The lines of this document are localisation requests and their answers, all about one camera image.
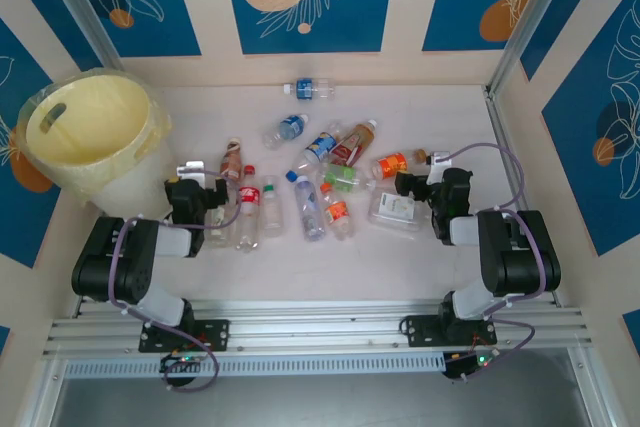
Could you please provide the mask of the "orange label brown cap bottle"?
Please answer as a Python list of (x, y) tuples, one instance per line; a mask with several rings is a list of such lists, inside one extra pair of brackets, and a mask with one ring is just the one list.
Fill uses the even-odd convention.
[(428, 170), (428, 153), (424, 149), (410, 149), (398, 151), (375, 160), (371, 172), (376, 180), (391, 179), (397, 173), (404, 171), (414, 175)]

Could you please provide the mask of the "square clear white label bottle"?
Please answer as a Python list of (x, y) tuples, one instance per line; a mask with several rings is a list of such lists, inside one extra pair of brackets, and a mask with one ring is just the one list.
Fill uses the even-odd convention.
[(371, 197), (368, 220), (397, 231), (417, 232), (424, 224), (425, 214), (421, 202), (390, 190), (376, 189)]

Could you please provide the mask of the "red cap cola bottle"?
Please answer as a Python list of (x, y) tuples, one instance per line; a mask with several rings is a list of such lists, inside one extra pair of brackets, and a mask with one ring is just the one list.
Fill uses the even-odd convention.
[(236, 221), (235, 248), (248, 253), (256, 249), (259, 243), (261, 192), (253, 165), (244, 167), (244, 177), (239, 193), (240, 214)]

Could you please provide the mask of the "clear orange print bottle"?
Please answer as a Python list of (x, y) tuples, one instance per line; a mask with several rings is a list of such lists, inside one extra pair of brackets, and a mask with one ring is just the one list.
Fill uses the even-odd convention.
[(233, 216), (234, 208), (223, 205), (210, 209), (205, 216), (205, 224), (214, 226), (214, 229), (204, 231), (206, 241), (213, 248), (228, 247), (231, 242), (231, 226), (229, 222)]

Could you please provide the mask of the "clear green ring bottle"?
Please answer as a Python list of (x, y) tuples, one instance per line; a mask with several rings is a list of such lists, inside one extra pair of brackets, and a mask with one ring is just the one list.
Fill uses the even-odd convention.
[(276, 238), (284, 231), (281, 198), (275, 176), (265, 176), (262, 186), (262, 229), (268, 238)]

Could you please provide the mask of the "green label clear bottle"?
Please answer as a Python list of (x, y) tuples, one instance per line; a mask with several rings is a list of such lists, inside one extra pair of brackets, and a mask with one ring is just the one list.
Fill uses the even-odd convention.
[(348, 194), (373, 192), (377, 185), (377, 181), (362, 169), (331, 163), (323, 163), (317, 177), (321, 183), (329, 183), (336, 191)]

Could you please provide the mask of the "orange cap small bottle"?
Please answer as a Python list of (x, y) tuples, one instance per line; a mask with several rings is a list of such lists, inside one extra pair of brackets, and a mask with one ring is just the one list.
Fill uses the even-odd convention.
[(344, 241), (352, 237), (354, 223), (346, 201), (328, 182), (321, 184), (320, 192), (326, 221), (336, 239)]

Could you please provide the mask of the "clear grey label bottle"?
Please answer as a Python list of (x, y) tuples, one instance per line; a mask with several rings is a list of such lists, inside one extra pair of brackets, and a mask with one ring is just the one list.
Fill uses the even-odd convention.
[(294, 194), (304, 238), (310, 242), (323, 239), (326, 231), (315, 185), (306, 176), (299, 176), (294, 184)]

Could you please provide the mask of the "blue yellow label bottle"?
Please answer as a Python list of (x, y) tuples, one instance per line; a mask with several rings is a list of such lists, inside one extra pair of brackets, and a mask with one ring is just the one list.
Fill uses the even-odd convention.
[(330, 123), (296, 156), (289, 170), (285, 173), (286, 180), (294, 183), (299, 177), (315, 173), (342, 140), (345, 132), (345, 125), (341, 121)]

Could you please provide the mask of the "red label tea bottle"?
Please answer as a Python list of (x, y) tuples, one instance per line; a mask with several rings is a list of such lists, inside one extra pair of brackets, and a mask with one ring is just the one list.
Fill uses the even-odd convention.
[(357, 124), (331, 151), (328, 162), (333, 165), (353, 167), (375, 138), (376, 120)]

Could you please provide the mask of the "blue label water bottle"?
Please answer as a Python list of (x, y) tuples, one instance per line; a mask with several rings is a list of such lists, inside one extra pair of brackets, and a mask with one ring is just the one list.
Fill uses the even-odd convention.
[(285, 83), (283, 92), (300, 101), (332, 99), (335, 95), (335, 86), (329, 79), (298, 78), (293, 82)]
[(284, 118), (263, 135), (264, 146), (269, 150), (277, 150), (283, 144), (299, 137), (308, 121), (307, 114), (294, 114)]

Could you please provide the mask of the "small circuit board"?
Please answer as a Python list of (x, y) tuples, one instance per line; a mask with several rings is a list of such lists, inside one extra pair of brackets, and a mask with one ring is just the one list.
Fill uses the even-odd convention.
[(197, 373), (200, 371), (200, 364), (205, 357), (194, 355), (182, 355), (172, 352), (160, 360), (159, 373), (163, 375), (175, 375), (179, 373)]
[(444, 354), (443, 375), (452, 381), (467, 382), (470, 377), (489, 366), (495, 359), (491, 352), (447, 352)]

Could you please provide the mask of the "aluminium side rail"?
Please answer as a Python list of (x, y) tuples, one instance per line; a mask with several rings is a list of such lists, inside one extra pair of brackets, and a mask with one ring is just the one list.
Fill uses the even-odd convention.
[[(494, 131), (496, 143), (499, 146), (509, 150), (510, 152), (515, 153), (515, 149), (511, 146), (508, 131), (505, 127), (505, 124), (502, 121), (499, 106), (493, 100), (493, 97), (490, 95), (489, 88), (487, 86), (484, 86), (482, 88), (482, 91), (485, 98), (487, 110), (489, 113), (489, 118)], [(519, 191), (522, 191), (519, 199), (515, 203), (514, 209), (528, 210), (530, 206), (526, 196), (526, 188), (520, 187), (520, 175), (519, 175), (517, 165), (506, 154), (502, 154), (501, 158), (502, 158), (506, 178), (507, 178), (512, 195), (515, 196)]]

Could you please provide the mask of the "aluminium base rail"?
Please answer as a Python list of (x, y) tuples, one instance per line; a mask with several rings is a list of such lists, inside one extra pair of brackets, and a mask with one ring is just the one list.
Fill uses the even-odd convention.
[[(409, 301), (196, 301), (199, 319), (230, 323), (230, 355), (306, 355), (405, 351), (399, 332), (409, 315), (434, 314), (435, 300)], [(589, 347), (593, 336), (577, 307), (560, 307), (545, 294), (497, 314), (498, 344), (509, 348), (530, 326), (529, 348)], [(43, 349), (46, 359), (132, 358), (142, 326), (104, 303), (82, 301), (74, 318), (53, 321)]]

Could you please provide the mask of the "aluminium corner post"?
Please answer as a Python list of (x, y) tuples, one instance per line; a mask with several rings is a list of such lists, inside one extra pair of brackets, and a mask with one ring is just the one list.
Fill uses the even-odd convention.
[(124, 71), (120, 56), (89, 0), (62, 0), (100, 63)]
[(529, 44), (542, 17), (552, 0), (529, 0), (513, 33), (506, 43), (504, 52), (486, 86), (488, 98), (495, 102), (510, 78), (512, 70), (518, 64), (522, 53)]

